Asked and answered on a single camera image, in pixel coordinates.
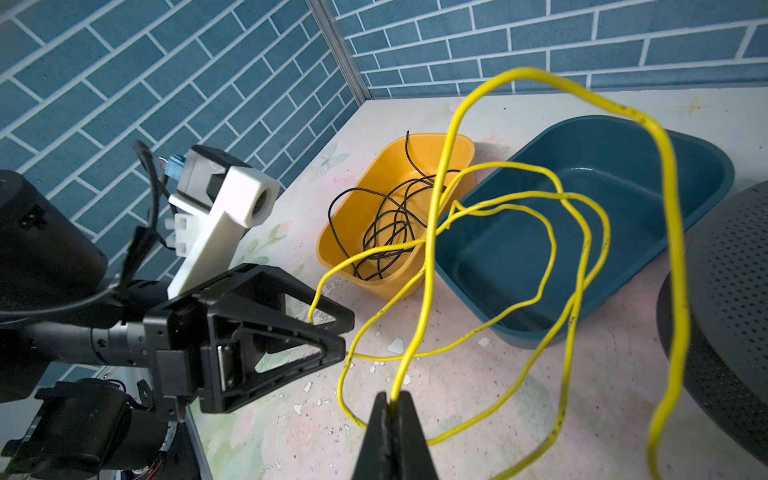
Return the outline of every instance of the yellow bin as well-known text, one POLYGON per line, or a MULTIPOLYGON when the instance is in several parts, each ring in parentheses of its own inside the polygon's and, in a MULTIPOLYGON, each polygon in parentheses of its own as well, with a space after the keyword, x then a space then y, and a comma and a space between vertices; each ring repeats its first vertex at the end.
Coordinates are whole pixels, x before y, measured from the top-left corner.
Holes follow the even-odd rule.
MULTIPOLYGON (((410 135, 408 152, 411 156, 411 160, 413 160, 416 166, 425 174, 435 174, 444 141, 445 134, 410 135)), ((468 167, 474 157, 475 144, 472 143, 472 140, 468 137, 458 135, 456 137, 455 146, 453 147, 449 169, 461 170, 462 168, 468 167)), ((449 173, 446 177, 445 184, 447 185, 454 176, 455 173, 449 173)), ((360 182, 358 182, 356 187, 388 194, 402 182, 420 177, 421 174, 408 162, 408 158, 406 157, 406 138, 401 137, 389 144, 389 146, 379 154, 368 170, 362 175, 360 182)), ((449 198, 449 202, 445 204, 445 208, 441 214, 448 211, 450 203, 453 200, 464 197, 474 186, 474 175, 467 175, 462 178, 461 182, 459 182, 454 190, 453 195, 449 198)), ((419 189, 419 185, 417 184, 411 188, 410 193, 412 194, 419 189)), ((405 188, 400 188, 392 195, 392 198, 398 202, 402 202, 405 191, 405 188)), ((431 200, 431 197, 432 189, 427 189, 410 197, 408 200, 408 210, 413 212, 424 223, 427 223, 427 218, 429 216, 429 201, 431 200)), ((373 222, 373 219, 376 218, 376 213, 379 210, 381 202, 382 198, 378 195, 368 194, 362 191, 353 191, 341 205, 339 205, 338 209, 333 214, 333 226, 336 228, 339 240, 350 256, 362 252, 362 236, 373 222)), ((387 204, 385 204, 383 210, 391 210, 393 208, 391 202, 387 203, 389 204, 389 208, 387 208, 387 204)), ((393 222, 392 215, 393 214, 389 214, 389 216, 383 217, 380 220, 379 225, 383 226, 393 222)), ((416 237, 423 237, 425 228, 415 221, 412 221, 411 225, 416 237)), ((391 232, 387 229, 385 233, 381 234, 381 241, 378 242, 378 245, 382 245, 390 236, 391 232)), ((323 228, 323 232, 320 234, 320 238, 317 241, 317 259, 322 265, 328 268, 332 268, 346 260, 344 252, 341 251, 339 244, 336 243, 336 239, 333 237, 333 232, 331 231, 329 224, 326 224, 325 228, 323 228)), ((348 266, 344 270, 339 271, 339 275, 360 285, 362 288, 375 293, 385 300, 390 300, 412 276, 419 272, 423 263, 424 246, 419 245, 411 253, 404 253, 397 262, 388 268, 382 274, 384 277, 383 279, 375 278, 374 280, 368 281, 362 280, 354 276, 352 266, 348 266)), ((371 276, 376 271, 376 262, 373 260, 363 262, 358 267, 358 271, 363 278, 371 276)), ((405 296, 411 295, 420 286, 421 282, 415 284, 405 296)))

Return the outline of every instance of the gray perforated object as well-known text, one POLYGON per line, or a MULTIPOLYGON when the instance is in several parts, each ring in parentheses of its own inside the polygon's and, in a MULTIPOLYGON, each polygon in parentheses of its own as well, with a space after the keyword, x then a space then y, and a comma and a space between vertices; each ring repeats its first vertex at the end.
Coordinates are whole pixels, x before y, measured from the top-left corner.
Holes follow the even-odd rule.
MULTIPOLYGON (((715 207, 686 250, 691 344, 685 388, 748 452, 768 465, 768 182, 715 207)), ((669 353, 669 278, 657 305, 669 353)))

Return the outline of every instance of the gray round object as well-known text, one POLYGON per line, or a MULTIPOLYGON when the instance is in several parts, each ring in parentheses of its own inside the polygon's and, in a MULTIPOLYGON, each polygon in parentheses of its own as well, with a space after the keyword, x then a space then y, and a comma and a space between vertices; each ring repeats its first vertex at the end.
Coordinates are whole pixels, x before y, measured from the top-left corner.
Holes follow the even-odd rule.
POLYGON ((690 310, 713 350, 768 402, 768 182, 724 201, 691 231, 690 310))

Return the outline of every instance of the white tabletop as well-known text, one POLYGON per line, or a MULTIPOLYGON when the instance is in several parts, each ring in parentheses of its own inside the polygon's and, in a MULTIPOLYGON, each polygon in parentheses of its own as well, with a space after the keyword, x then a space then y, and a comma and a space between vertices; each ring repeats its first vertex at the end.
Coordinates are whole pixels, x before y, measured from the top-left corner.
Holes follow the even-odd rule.
MULTIPOLYGON (((668 129, 721 148, 736 168, 733 191, 768 180, 768 88, 626 91, 606 94, 639 108, 668 129)), ((460 99, 368 101, 277 201, 267 222, 240 243, 236 262, 279 266, 313 288, 325 269, 315 255, 330 201, 354 186, 390 142, 405 134, 447 131, 460 99)), ((602 114, 566 94, 483 98, 460 133, 477 146, 475 162, 505 161, 547 127, 567 118, 602 114)), ((571 394, 558 442, 518 478, 647 478, 644 443, 661 398, 668 362, 660 347, 655 307, 667 275, 662 254, 580 322, 571 394)), ((421 294, 402 301, 366 335, 361 353, 386 356, 387 346, 411 339, 421 294)), ((353 309, 356 330, 384 301, 335 277, 323 293, 353 309)), ((478 320, 439 279, 425 348, 443 346, 478 320)), ((306 310, 293 311, 306 318, 306 310)), ((354 333, 345 335, 347 343, 354 333)), ((531 355, 491 332, 445 355, 412 363, 411 382, 428 438, 487 408, 531 355), (478 344, 482 338, 490 340, 478 344)), ((560 388, 564 345, 547 348, 521 389, 490 419, 431 448, 442 480, 488 478, 530 452, 549 432, 560 388)), ((349 407, 370 414, 374 395, 389 391, 397 365, 356 359, 345 385, 349 407)), ((259 399, 231 415, 195 420, 216 480, 349 478, 363 430, 336 404, 341 364, 259 399)), ((660 447, 665 478, 768 478, 768 468, 720 431, 684 392, 660 447)))

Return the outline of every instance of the floral tabletop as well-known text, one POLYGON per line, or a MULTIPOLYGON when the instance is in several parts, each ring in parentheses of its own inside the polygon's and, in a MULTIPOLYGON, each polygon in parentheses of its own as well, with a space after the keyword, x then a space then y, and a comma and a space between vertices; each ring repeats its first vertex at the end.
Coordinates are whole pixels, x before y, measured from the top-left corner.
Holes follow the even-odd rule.
MULTIPOLYGON (((708 104, 725 106, 694 116, 674 108, 690 101, 692 91, 621 92, 611 97, 643 108, 668 128, 723 148, 737 166, 738 179, 740 168, 747 168, 739 162, 752 155, 744 144, 758 136, 745 139, 751 135, 748 131, 733 137, 728 128, 709 126, 708 116, 722 115, 729 107, 736 112, 751 108, 728 105, 724 92, 697 91, 708 104)), ((290 185, 265 224, 243 238, 233 265, 279 266, 316 288, 326 269, 317 261, 315 247, 330 201, 354 186, 376 155, 406 130, 446 132, 458 103, 451 98, 366 102, 290 185)), ((504 161, 552 124, 597 113, 560 94, 486 98, 467 114, 460 133, 475 142, 475 163, 504 161)), ((550 452, 518 478, 647 477, 647 425, 664 391, 668 366, 655 322, 656 297, 666 274, 667 259, 661 256, 581 323, 564 431, 550 452)), ((358 351, 385 356, 407 345, 422 291, 394 306, 362 339, 358 351)), ((339 277, 333 277, 323 293, 356 314, 356 329, 345 335, 348 344, 384 304, 339 277)), ((430 347, 446 345, 478 325, 439 277, 433 308, 424 340, 430 347)), ((306 318, 305 306, 293 305, 290 312, 306 318)), ((414 397, 429 438, 492 404, 531 354, 490 332, 477 337, 445 355, 420 359, 409 369, 405 388, 414 397)), ((563 355, 562 343, 545 350, 522 388, 496 415, 431 448, 442 480, 489 478, 546 436, 554 423, 563 355)), ((271 362, 284 360, 274 357, 271 362)), ((348 406, 367 419, 375 394, 388 391, 396 368, 393 363, 356 359, 344 389, 348 406)), ((363 430, 336 404, 340 370, 341 364, 326 368, 229 415, 202 414, 195 404, 194 419, 214 478, 350 478, 363 430)), ((685 393, 665 430, 660 464, 667 478, 768 478, 768 469, 721 432, 685 393)))

